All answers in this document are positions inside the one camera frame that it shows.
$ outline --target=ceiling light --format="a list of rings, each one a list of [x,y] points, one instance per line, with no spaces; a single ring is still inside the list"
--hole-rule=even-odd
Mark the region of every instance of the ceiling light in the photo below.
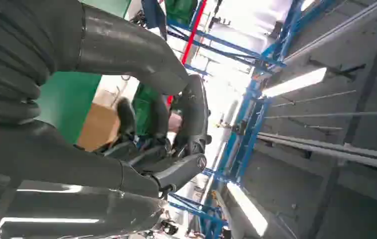
[[[232,182],[229,182],[227,183],[227,188],[235,198],[235,201],[238,203],[238,205],[240,205],[240,208],[249,219],[253,228],[262,237],[265,234],[266,229],[268,228],[268,222],[266,221],[265,217],[263,217],[263,215],[253,205],[253,203],[246,196],[246,194],[244,194],[243,190],[241,190],[240,187]]]
[[[66,186],[65,190],[39,190],[39,189],[17,189],[18,192],[37,192],[37,193],[78,193],[83,187],[80,185]]]
[[[274,97],[285,94],[290,91],[295,91],[306,86],[317,84],[323,80],[326,74],[326,67],[309,72],[302,76],[296,77],[292,80],[286,81],[274,87],[270,87],[263,91],[263,95],[267,97]]]
[[[80,219],[80,218],[2,218],[0,227],[5,222],[13,223],[97,223],[99,219]]]
[[[306,10],[313,2],[314,0],[304,0],[303,4],[301,5],[301,11]]]

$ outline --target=green panel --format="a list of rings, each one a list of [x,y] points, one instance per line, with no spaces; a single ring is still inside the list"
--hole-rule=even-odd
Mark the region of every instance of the green panel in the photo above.
[[[131,0],[81,0],[81,2],[124,17]]]
[[[101,75],[57,72],[41,88],[39,120],[55,126],[70,143],[79,138]]]

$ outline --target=black flexible hose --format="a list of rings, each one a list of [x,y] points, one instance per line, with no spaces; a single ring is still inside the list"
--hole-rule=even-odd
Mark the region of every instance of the black flexible hose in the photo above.
[[[163,94],[189,76],[160,37],[77,0],[0,0],[0,122],[39,115],[39,87],[56,71],[127,74]]]

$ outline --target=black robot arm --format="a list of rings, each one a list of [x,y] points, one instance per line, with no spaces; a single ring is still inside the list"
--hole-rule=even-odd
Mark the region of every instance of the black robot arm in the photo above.
[[[39,87],[56,71],[128,74],[168,95],[191,81],[160,37],[119,17],[77,0],[0,0],[1,238],[104,238],[150,229],[173,170],[140,174],[120,159],[67,144],[34,120]],[[199,162],[191,174],[203,169]]]

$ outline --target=metal rail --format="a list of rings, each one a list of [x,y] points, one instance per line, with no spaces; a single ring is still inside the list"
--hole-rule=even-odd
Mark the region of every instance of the metal rail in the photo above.
[[[265,117],[265,119],[317,118],[317,117],[354,117],[354,116],[377,116],[377,111],[371,111],[371,112],[342,112],[342,113],[293,115],[293,116],[268,116],[268,117]]]
[[[263,135],[259,135],[258,138],[262,140],[266,140],[266,141],[271,141],[274,143],[284,144],[284,145],[299,148],[299,149],[304,149],[304,150],[308,150],[308,151],[312,151],[312,152],[316,152],[316,153],[320,153],[324,155],[333,156],[335,158],[346,159],[348,161],[354,161],[354,162],[370,165],[373,167],[377,167],[377,159],[375,158],[370,158],[370,157],[360,156],[360,155],[346,153],[342,151],[337,151],[333,149],[327,149],[327,148],[322,148],[318,146],[288,141],[284,139],[278,139],[274,137],[267,137]]]
[[[259,133],[259,135],[266,136],[266,137],[273,137],[298,143],[304,143],[308,145],[318,146],[322,148],[332,149],[332,150],[338,150],[342,152],[347,153],[353,153],[353,154],[360,154],[363,156],[368,157],[376,157],[377,158],[377,151],[376,150],[370,150],[365,148],[357,148],[352,146],[343,146],[339,144],[332,144],[332,143],[326,143],[326,142],[320,142],[316,140],[310,140],[310,139],[303,139],[303,138],[294,138],[294,137],[288,137],[288,136],[282,136],[277,134],[271,134],[271,133]]]
[[[289,103],[283,103],[283,104],[271,106],[271,108],[273,108],[273,107],[281,107],[281,106],[285,106],[285,105],[296,105],[297,103],[310,102],[310,101],[315,101],[315,100],[320,100],[320,99],[325,99],[325,98],[330,98],[330,97],[335,97],[335,96],[346,95],[346,94],[350,94],[350,93],[354,93],[354,92],[356,92],[356,90],[339,92],[339,93],[334,93],[334,94],[325,95],[325,96],[319,96],[319,97],[305,99],[305,100],[291,101]]]

